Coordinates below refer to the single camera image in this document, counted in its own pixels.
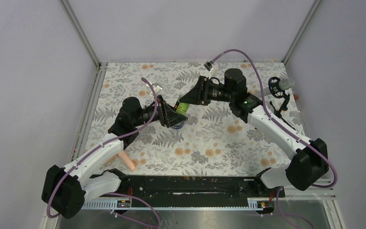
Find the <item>green pill bottle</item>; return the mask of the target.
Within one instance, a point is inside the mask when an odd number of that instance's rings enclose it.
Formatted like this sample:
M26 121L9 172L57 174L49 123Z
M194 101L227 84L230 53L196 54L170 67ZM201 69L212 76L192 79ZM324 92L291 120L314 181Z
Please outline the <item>green pill bottle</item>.
M182 103L179 100L177 100L174 106L174 110L179 114L185 115L187 113L189 106L190 105L188 103Z

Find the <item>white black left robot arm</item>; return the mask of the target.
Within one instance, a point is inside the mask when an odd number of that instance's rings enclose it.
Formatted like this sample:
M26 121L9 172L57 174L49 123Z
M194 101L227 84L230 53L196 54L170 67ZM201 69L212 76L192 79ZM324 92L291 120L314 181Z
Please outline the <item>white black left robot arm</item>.
M95 170L123 152L148 124L159 122L173 127L187 117L169 105L161 95L150 106L142 107L136 97L126 98L108 133L91 150L74 161L48 169L41 199L47 204L49 218L59 215L66 219L75 216L82 206L107 193L123 196L129 184L114 172L92 177Z

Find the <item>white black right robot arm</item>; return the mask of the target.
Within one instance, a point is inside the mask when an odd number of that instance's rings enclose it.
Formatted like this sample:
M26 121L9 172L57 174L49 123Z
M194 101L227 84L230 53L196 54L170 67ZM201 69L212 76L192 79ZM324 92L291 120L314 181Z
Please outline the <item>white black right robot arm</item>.
M248 92L246 78L240 69L226 70L224 83L214 83L210 78L199 76L195 86L180 101L193 105L228 102L236 117L260 130L287 155L290 164L258 174L254 190L262 197L275 187L287 185L305 191L329 171L326 143L320 138L311 140L264 108L262 101Z

